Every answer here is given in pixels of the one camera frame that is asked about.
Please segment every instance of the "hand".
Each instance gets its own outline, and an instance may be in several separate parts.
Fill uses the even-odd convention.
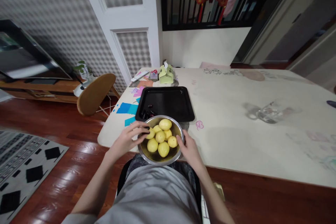
[[[183,130],[183,133],[186,142],[185,145],[183,144],[182,139],[179,135],[176,136],[177,142],[188,164],[190,164],[190,166],[197,173],[203,168],[205,169],[205,165],[202,161],[200,153],[198,152],[195,140],[191,138],[186,130]]]
[[[125,128],[121,132],[120,136],[113,143],[111,148],[105,153],[104,159],[108,160],[108,162],[114,163],[115,161],[117,161],[117,159],[126,154],[133,147],[142,143],[143,140],[146,138],[147,133],[149,133],[149,130],[144,127],[149,127],[149,125],[144,122],[135,121],[130,126]],[[132,137],[141,133],[145,134],[135,141],[132,140]]]

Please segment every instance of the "rug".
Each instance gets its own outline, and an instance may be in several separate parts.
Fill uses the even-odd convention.
[[[9,223],[69,148],[35,135],[0,131],[0,223]]]

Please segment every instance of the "baking tray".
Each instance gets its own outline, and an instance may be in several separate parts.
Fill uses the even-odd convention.
[[[148,116],[143,116],[144,111],[154,116],[170,116],[178,122],[189,122],[195,119],[188,89],[182,86],[145,87],[135,115],[137,121],[146,121]]]

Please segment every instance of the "yellow lemon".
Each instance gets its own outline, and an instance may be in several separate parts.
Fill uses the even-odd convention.
[[[166,134],[163,131],[156,133],[155,139],[158,143],[162,143],[166,139]]]
[[[171,136],[170,138],[168,138],[168,145],[172,148],[175,148],[177,146],[176,137]]]
[[[169,145],[167,144],[167,142],[162,142],[159,144],[157,149],[161,157],[166,157],[169,152]]]
[[[173,134],[172,132],[169,130],[163,131],[166,134],[166,141],[168,140],[168,138],[170,138]]]
[[[169,119],[162,119],[159,126],[162,130],[169,130],[172,127],[172,122]]]
[[[152,128],[149,128],[149,134],[146,136],[147,139],[152,139],[155,135],[155,131]]]
[[[147,143],[147,150],[149,152],[156,152],[158,149],[158,142],[155,140],[155,138],[149,139]]]
[[[161,131],[162,129],[160,128],[159,125],[156,125],[153,130],[155,131],[155,134],[158,133],[159,131]]]

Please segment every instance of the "stainless steel bowl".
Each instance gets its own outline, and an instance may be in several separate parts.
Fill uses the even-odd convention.
[[[182,127],[179,125],[177,121],[173,118],[166,116],[166,115],[157,115],[154,117],[149,118],[146,123],[149,124],[151,128],[154,128],[155,125],[158,125],[162,119],[169,119],[172,122],[172,126],[170,128],[171,133],[173,136],[179,135],[184,143],[184,134],[182,131]],[[175,148],[169,147],[169,153],[166,157],[161,157],[156,151],[155,153],[151,153],[147,150],[147,142],[148,139],[145,139],[141,144],[138,145],[140,155],[150,164],[158,165],[158,166],[166,166],[170,165],[171,163],[175,162],[181,155],[181,150],[179,145]]]

